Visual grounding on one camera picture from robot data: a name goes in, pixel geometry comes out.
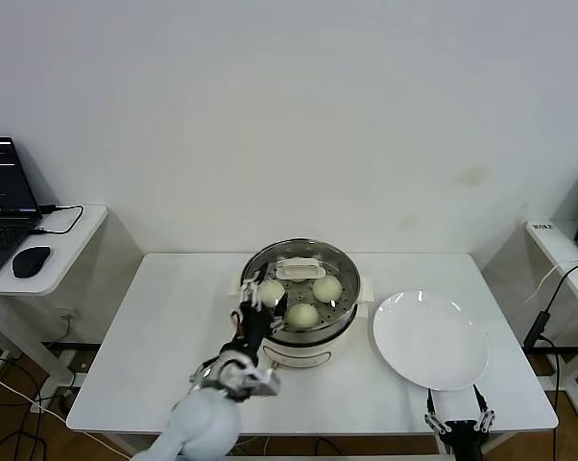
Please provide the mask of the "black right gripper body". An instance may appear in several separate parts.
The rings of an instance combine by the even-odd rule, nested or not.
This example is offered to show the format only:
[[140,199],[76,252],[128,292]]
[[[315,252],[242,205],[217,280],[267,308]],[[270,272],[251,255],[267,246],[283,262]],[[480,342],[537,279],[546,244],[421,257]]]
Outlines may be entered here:
[[482,444],[486,441],[486,434],[475,430],[475,420],[461,420],[445,422],[446,433],[443,435],[444,444],[451,448],[456,461],[483,461]]

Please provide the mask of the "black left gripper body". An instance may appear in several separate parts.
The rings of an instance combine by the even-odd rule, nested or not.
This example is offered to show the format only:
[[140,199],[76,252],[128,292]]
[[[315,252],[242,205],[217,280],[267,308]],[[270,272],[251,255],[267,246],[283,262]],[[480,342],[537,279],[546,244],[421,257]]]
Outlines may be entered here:
[[273,314],[266,307],[241,305],[238,311],[231,312],[230,318],[235,323],[230,347],[245,355],[257,356],[261,343],[271,333]]

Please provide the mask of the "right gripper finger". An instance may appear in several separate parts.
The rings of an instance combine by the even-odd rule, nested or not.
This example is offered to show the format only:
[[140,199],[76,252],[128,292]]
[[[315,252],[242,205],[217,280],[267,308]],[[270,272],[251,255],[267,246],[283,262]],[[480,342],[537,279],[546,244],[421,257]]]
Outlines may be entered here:
[[484,396],[475,384],[472,385],[472,389],[480,409],[480,415],[472,429],[474,432],[489,433],[495,420],[495,412],[488,406]]
[[450,433],[450,426],[437,417],[432,390],[430,388],[427,389],[426,413],[424,415],[424,420],[438,435],[447,435]]

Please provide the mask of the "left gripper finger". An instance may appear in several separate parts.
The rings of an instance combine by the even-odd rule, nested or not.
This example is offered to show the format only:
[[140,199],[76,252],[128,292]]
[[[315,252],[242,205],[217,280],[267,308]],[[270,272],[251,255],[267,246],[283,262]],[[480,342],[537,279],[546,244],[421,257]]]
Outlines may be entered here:
[[273,309],[274,320],[271,323],[272,333],[282,330],[285,325],[284,317],[288,308],[288,294],[284,293]]
[[244,279],[240,286],[240,304],[249,306],[254,310],[260,310],[262,302],[259,295],[259,285],[266,274],[265,269],[258,269],[254,274]]

